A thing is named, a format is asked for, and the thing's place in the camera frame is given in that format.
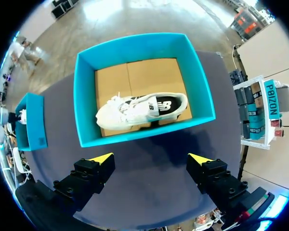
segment small blue box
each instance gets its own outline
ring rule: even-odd
[[[247,108],[248,108],[249,121],[251,123],[258,122],[264,119],[263,108],[256,108],[255,103],[248,104]]]
[[[16,115],[26,109],[26,123],[16,122],[16,139],[18,149],[21,151],[33,151],[47,148],[47,140],[44,127],[44,97],[33,93],[27,93],[16,107]]]
[[[265,120],[250,123],[250,139],[259,140],[265,133]]]

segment white sneaker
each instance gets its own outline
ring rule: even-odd
[[[96,114],[97,124],[107,130],[129,130],[156,120],[176,120],[187,108],[181,93],[153,93],[139,97],[114,96]]]

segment blue shoe box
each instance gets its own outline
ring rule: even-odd
[[[47,148],[47,140],[44,127],[44,97],[33,93],[27,93],[15,109],[16,115],[26,109],[26,125],[16,122],[16,139],[18,149],[21,151],[33,151]]]
[[[255,103],[247,105],[248,109],[248,120],[253,122],[258,122],[264,119],[264,110],[263,108],[257,108]]]
[[[259,140],[265,133],[265,120],[250,122],[250,139]]]
[[[102,137],[95,118],[97,113],[95,71],[119,64],[161,58],[177,60],[192,118],[154,129]],[[81,147],[156,136],[215,119],[213,100],[201,62],[188,37],[177,33],[127,36],[80,52],[77,55],[74,73],[74,111]]]

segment dark blue table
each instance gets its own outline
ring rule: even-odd
[[[221,57],[208,52],[197,54],[209,81],[216,120],[180,131],[81,148],[74,117],[73,74],[44,91],[48,148],[26,153],[35,180],[53,188],[53,181],[66,177],[79,159],[113,152],[115,172],[102,193],[94,194],[74,215],[76,218],[115,229],[149,229],[213,209],[211,199],[201,195],[185,170],[187,154],[220,158],[236,176],[240,160],[239,112]]]

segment floor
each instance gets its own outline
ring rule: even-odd
[[[78,52],[133,34],[187,34],[195,50],[219,52],[232,71],[232,46],[241,42],[230,28],[235,14],[222,0],[80,0],[35,41],[35,52],[42,57],[35,74],[28,78],[19,67],[12,72],[6,107],[14,110],[28,91],[39,94],[73,73]],[[191,231],[194,220],[179,225]]]

